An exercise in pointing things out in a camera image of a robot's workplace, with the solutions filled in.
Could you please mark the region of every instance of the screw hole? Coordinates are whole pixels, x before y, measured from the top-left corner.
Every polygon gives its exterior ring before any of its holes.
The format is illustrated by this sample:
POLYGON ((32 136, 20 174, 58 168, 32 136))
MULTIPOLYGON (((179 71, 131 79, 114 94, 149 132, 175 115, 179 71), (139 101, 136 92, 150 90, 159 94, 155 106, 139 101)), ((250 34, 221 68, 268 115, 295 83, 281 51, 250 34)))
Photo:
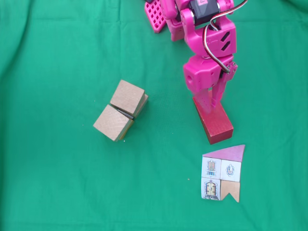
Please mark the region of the screw hole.
POLYGON ((187 82, 188 82, 189 84, 192 84, 192 83, 193 83, 193 79, 192 79, 191 76, 187 76, 187 82))

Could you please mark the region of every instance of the pink roof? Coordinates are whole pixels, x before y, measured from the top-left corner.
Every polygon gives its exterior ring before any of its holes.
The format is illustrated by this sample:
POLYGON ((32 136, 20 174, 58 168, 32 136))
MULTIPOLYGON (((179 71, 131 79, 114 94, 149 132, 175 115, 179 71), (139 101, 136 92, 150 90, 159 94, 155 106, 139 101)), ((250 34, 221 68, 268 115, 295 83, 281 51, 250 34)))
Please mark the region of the pink roof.
POLYGON ((222 160, 231 160, 242 162, 245 145, 233 146, 230 148, 224 148, 218 151, 204 154, 203 157, 211 157, 222 160))

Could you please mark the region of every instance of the window illustration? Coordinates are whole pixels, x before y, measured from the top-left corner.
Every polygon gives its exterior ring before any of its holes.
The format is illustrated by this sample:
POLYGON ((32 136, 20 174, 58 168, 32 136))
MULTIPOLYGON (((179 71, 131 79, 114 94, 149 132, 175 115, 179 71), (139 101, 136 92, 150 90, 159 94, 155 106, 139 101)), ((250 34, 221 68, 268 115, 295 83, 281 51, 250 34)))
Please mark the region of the window illustration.
POLYGON ((217 184, 212 180, 205 183, 205 198, 211 200, 218 200, 217 184))
POLYGON ((207 172, 206 174, 209 176, 216 176, 216 162, 213 160, 207 162, 207 172))
POLYGON ((232 176, 235 172, 234 167, 230 164, 229 166, 227 166, 226 172, 229 177, 232 176))

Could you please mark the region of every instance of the house picture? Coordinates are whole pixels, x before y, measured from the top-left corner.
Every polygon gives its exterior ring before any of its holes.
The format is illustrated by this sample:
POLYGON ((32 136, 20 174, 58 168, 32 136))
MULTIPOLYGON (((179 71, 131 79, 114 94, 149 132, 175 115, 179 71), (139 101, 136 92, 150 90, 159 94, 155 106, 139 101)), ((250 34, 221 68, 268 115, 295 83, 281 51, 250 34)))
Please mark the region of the house picture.
POLYGON ((223 200, 228 194, 239 202, 242 159, 245 145, 204 154, 202 157, 201 196, 223 200))

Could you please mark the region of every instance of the door illustration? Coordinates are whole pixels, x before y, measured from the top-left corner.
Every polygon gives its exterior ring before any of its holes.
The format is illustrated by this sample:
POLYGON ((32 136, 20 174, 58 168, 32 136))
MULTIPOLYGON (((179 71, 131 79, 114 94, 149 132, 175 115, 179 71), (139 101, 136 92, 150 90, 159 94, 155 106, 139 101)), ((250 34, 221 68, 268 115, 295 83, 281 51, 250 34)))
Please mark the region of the door illustration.
POLYGON ((210 180, 205 185, 206 185, 206 195, 208 195, 208 196, 216 196, 217 184, 214 183, 212 180, 210 180))

